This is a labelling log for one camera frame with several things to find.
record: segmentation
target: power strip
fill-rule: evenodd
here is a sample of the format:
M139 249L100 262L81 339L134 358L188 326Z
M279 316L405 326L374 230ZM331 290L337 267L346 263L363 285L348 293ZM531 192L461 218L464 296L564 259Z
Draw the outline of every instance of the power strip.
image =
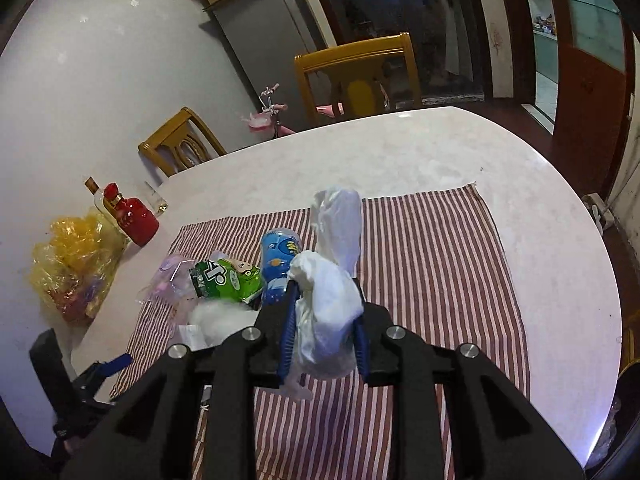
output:
M613 213L607 208L604 200L597 193L591 193L582 197L582 203L587 208L598 231L602 234L609 229L614 222Z

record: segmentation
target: tiled floor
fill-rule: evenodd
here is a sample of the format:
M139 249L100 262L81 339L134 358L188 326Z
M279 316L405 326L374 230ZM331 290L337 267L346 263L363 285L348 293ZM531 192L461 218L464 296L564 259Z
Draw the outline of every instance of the tiled floor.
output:
M549 118L545 114L543 114L540 110L538 110L533 105L522 105L522 107L527 112L529 112L535 120L537 120L542 126L544 126L550 134L553 135L554 124L549 120Z
M558 83L536 72L536 105L522 105L532 117L552 134L556 122Z
M540 72L536 72L536 107L556 122L556 104L558 103L558 83L551 81Z

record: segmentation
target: blue can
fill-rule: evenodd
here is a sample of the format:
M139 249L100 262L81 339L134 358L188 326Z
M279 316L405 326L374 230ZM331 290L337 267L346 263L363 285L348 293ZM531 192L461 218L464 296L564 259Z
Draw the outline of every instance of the blue can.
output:
M293 257L300 252L300 236L279 227L262 236L262 306L277 303L287 290L287 272Z

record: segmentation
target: yellow plastic bag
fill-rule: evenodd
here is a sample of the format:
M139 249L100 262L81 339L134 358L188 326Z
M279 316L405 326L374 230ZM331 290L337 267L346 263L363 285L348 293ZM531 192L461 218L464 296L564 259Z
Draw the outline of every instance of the yellow plastic bag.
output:
M31 286L69 323L91 321L109 291L126 238L97 209L61 217L51 240L33 248Z

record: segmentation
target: marble tabletop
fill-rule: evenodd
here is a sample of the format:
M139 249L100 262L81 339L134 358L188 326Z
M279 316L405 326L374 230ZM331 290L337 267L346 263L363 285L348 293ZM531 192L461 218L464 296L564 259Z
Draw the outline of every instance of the marble tabletop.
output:
M458 108L398 112L271 140L169 178L156 236L130 248L73 350L78 371L126 351L138 291L185 224L308 207L329 186L363 197L478 184L497 225L526 329L530 400L584 465L616 386L616 279L580 199L538 152ZM113 380L97 398L105 400Z

